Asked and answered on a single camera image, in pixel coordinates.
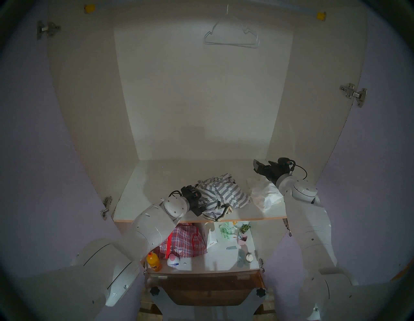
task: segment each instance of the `orange bottle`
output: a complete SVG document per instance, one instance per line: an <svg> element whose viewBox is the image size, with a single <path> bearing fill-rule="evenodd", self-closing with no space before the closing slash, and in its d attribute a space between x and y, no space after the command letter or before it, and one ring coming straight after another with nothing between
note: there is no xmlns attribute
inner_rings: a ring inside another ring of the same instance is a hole
<svg viewBox="0 0 414 321"><path fill-rule="evenodd" d="M155 253L148 253L147 262L149 266L151 266L151 269L153 269L155 272L161 270L162 268L161 262L159 261L159 258Z"/></svg>

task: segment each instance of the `striped clothing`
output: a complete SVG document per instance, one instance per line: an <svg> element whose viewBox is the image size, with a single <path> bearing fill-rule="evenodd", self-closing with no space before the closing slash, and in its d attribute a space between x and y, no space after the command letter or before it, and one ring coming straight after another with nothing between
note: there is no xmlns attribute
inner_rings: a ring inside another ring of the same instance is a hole
<svg viewBox="0 0 414 321"><path fill-rule="evenodd" d="M198 206L206 207L203 216L212 220L216 220L223 214L225 209L223 204L229 204L232 208L240 208L250 203L250 196L242 192L230 174L198 181L195 188L201 192Z"/></svg>

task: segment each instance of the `cabinet hinge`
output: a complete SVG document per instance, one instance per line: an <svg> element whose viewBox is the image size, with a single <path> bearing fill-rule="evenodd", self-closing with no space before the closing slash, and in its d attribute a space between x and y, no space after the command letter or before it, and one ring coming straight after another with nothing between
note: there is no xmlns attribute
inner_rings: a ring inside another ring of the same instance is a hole
<svg viewBox="0 0 414 321"><path fill-rule="evenodd" d="M109 212L109 206L112 203L112 197L110 197L110 196L105 197L103 202L104 202L103 204L105 205L105 209L101 211L101 216L104 219L104 221L106 221L106 218L108 217L107 213Z"/></svg>
<svg viewBox="0 0 414 321"><path fill-rule="evenodd" d="M255 250L255 256L257 261L259 262L259 268L262 270L262 272L265 272L265 268L263 267L263 259L258 257L258 252Z"/></svg>
<svg viewBox="0 0 414 321"><path fill-rule="evenodd" d="M289 236L291 237L292 236L292 233L290 232L289 222L287 221L287 218L284 218L283 219L283 223L285 224L286 229L289 231Z"/></svg>
<svg viewBox="0 0 414 321"><path fill-rule="evenodd" d="M36 26L36 35L37 40L42 38L42 34L46 33L46 36L53 37L56 32L60 30L60 26L56 26L53 22L48 22L47 25L45 25L41 20L37 22Z"/></svg>
<svg viewBox="0 0 414 321"><path fill-rule="evenodd" d="M352 99L352 97L355 97L356 100L356 104L358 105L358 107L362 107L365 99L366 99L366 92L367 89L366 88L362 88L361 91L356 92L355 91L355 85L354 84L347 84L345 86L340 86L339 89L341 89L342 91L345 92L345 97L348 99Z"/></svg>

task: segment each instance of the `white plastic bag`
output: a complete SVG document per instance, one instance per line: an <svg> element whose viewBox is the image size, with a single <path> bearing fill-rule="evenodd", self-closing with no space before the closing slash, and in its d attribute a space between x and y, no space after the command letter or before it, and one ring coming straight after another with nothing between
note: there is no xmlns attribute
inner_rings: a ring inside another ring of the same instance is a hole
<svg viewBox="0 0 414 321"><path fill-rule="evenodd" d="M276 186L263 175L247 179L250 197L253 203L262 211L268 211L272 205L283 200L283 195Z"/></svg>
<svg viewBox="0 0 414 321"><path fill-rule="evenodd" d="M201 231L207 249L217 244L216 226L214 223L194 223L194 225Z"/></svg>

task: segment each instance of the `wire hanger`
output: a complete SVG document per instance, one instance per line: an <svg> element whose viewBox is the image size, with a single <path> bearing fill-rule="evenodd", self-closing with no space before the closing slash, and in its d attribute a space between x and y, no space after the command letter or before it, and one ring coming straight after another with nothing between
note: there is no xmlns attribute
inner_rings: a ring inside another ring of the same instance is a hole
<svg viewBox="0 0 414 321"><path fill-rule="evenodd" d="M229 16L231 19L235 20L238 24L240 24L241 29L243 30L244 34L252 34L256 38L256 41L253 42L253 43L227 43L227 42L207 41L207 37L209 35L213 34L214 29L219 24L219 22L221 22L221 20L223 20L227 16ZM206 45L227 45L227 46L245 47L245 48L256 49L256 48L259 47L260 40L259 40L259 37L258 37L257 33L255 33L253 30L249 29L248 27L244 27L242 22L239 19L237 19L235 16L229 14L229 5L227 5L227 10L226 10L225 15L223 17L221 17L220 20L217 21L216 24L213 26L213 29L211 29L211 31L207 32L206 35L204 36L204 44L206 44Z"/></svg>

